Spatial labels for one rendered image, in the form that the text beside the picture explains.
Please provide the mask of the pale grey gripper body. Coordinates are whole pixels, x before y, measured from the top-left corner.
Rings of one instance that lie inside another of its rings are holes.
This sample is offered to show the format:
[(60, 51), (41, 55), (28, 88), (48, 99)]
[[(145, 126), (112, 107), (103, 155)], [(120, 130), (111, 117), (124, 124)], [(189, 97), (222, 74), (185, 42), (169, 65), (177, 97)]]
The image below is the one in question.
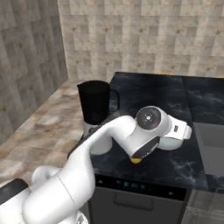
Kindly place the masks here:
[(169, 137), (161, 137), (159, 140), (158, 148), (163, 151), (173, 151), (178, 149), (182, 144), (182, 140)]

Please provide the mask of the grey cupboard door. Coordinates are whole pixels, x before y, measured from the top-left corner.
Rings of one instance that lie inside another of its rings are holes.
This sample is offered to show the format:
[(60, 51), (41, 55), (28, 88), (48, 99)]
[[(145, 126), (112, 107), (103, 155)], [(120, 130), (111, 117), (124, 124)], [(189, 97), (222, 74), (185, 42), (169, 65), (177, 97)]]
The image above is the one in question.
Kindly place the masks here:
[(181, 224), (224, 224), (224, 194), (193, 190)]

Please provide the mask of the grey sink basin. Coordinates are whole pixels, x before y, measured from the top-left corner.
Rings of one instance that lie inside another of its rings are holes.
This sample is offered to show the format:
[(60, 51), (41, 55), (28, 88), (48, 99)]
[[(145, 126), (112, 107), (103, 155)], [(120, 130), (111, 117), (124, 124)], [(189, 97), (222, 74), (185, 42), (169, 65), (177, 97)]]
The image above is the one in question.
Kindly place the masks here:
[(224, 177), (224, 125), (193, 124), (205, 173)]

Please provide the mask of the dark grey dishwasher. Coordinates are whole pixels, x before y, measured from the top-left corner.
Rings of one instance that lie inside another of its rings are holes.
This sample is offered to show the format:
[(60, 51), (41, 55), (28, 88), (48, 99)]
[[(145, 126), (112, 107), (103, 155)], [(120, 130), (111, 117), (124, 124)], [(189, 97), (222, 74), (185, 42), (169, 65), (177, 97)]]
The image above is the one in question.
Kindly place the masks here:
[[(125, 178), (95, 174), (95, 190), (89, 200), (90, 224), (180, 224), (187, 190)], [(135, 193), (154, 201), (152, 211), (118, 206), (114, 193)]]

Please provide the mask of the black blender with white base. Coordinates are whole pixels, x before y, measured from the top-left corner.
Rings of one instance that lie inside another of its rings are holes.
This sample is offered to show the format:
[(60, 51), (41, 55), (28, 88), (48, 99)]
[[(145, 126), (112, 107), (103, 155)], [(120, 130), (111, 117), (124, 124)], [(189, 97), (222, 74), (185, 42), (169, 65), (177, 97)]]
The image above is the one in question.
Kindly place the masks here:
[[(108, 84), (106, 87), (78, 87), (83, 114), (83, 128), (86, 137), (102, 124), (119, 116), (120, 95)], [(110, 94), (116, 95), (116, 109), (109, 110)]]

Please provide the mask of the yellow pear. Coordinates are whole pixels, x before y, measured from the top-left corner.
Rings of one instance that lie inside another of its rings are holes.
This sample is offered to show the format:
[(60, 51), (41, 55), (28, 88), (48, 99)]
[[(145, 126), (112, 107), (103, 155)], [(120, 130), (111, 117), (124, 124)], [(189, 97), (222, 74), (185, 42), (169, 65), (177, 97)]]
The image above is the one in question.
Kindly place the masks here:
[(135, 165), (141, 163), (142, 160), (143, 160), (142, 158), (133, 158), (133, 157), (130, 158), (130, 162)]

